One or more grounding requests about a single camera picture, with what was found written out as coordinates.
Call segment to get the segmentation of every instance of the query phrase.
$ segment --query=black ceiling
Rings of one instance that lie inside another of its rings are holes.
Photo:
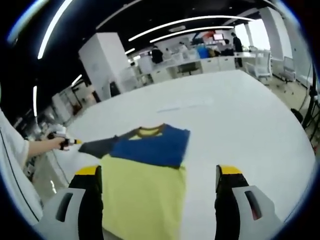
[[[11,0],[1,35],[5,37],[31,0]],[[117,32],[126,50],[149,46],[149,41],[168,34],[164,28],[132,42],[128,39],[150,28],[185,18],[204,15],[232,15],[265,7],[262,0],[142,0],[113,17],[101,28],[96,27],[131,0],[73,0],[59,19],[41,60],[37,59],[45,32],[64,0],[50,0],[20,33],[14,46],[5,46],[5,65],[0,79],[1,107],[13,120],[32,107],[32,89],[38,85],[38,108],[44,108],[51,97],[69,86],[79,75],[86,75],[78,51],[96,32]],[[206,19],[186,22],[187,29],[220,26],[227,19]],[[9,107],[14,101],[15,107]]]

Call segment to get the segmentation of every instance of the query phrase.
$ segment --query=human arm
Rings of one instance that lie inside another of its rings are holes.
[[[56,137],[50,140],[29,141],[28,158],[49,152],[53,149],[60,149],[60,144],[64,142],[63,137]]]

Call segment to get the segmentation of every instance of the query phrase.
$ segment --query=white sleeve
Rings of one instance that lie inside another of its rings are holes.
[[[12,149],[15,159],[23,168],[29,152],[29,142],[24,140],[20,133],[10,124],[2,110],[0,109],[1,128],[6,135],[6,139]]]

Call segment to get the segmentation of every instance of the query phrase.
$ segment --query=dark gray sleeve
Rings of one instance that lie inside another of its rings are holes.
[[[136,130],[129,131],[121,136],[114,136],[112,138],[106,138],[97,141],[85,142],[79,148],[80,153],[90,154],[98,159],[101,159],[104,155],[107,155],[114,147],[115,143],[121,138],[131,138],[136,135]]]

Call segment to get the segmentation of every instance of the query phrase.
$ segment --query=computer monitor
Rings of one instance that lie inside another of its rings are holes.
[[[222,33],[213,34],[213,39],[214,39],[215,41],[223,40],[223,39],[224,39],[224,35],[223,35]]]

